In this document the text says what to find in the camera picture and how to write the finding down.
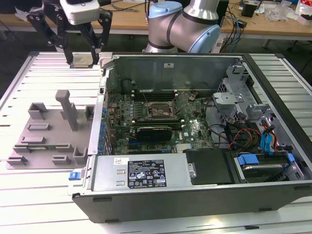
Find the screw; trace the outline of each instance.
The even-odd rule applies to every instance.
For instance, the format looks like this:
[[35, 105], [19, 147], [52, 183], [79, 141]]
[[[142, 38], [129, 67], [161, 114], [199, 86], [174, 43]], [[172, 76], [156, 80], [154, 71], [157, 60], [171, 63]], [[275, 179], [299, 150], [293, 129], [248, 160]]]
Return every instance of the screw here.
[[190, 171], [190, 177], [191, 177], [192, 179], [196, 178], [196, 174], [195, 174], [195, 172]]

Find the warning label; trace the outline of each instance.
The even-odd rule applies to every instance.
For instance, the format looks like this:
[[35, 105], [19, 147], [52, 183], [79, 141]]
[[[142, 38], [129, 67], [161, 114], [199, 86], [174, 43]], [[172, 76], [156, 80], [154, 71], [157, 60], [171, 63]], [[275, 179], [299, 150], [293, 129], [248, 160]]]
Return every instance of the warning label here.
[[166, 187], [164, 160], [128, 161], [130, 189]]

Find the power connector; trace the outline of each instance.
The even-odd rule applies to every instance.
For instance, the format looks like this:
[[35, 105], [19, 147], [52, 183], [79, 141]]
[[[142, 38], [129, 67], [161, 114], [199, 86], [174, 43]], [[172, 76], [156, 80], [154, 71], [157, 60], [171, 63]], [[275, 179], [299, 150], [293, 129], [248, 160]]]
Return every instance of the power connector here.
[[240, 19], [237, 21], [237, 23], [240, 28], [245, 28], [247, 26], [247, 22], [242, 21]]

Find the aluminum extrusion table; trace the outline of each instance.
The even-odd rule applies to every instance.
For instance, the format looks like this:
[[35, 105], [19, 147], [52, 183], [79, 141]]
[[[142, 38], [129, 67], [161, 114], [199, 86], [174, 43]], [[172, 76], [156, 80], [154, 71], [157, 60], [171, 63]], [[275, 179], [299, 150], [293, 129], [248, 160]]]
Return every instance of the aluminum extrusion table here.
[[[312, 91], [284, 59], [252, 54], [264, 75], [312, 139]], [[63, 54], [29, 56], [0, 101], [1, 159], [7, 158], [29, 115], [31, 102], [59, 108], [57, 89], [69, 89], [78, 109], [95, 104], [100, 67], [73, 70]], [[260, 89], [255, 88], [265, 102]], [[0, 162], [0, 233], [218, 233], [288, 234], [312, 232], [312, 196], [278, 211], [224, 214], [111, 224], [92, 223], [68, 195], [71, 170], [6, 170]], [[259, 229], [246, 230], [245, 226]]]

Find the motherboard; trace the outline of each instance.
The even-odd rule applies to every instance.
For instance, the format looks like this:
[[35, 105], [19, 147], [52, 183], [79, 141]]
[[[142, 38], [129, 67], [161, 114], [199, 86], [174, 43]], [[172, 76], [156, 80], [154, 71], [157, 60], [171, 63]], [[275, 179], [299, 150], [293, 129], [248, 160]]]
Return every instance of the motherboard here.
[[203, 115], [208, 98], [191, 91], [109, 93], [107, 122], [114, 155], [182, 153], [214, 143]]

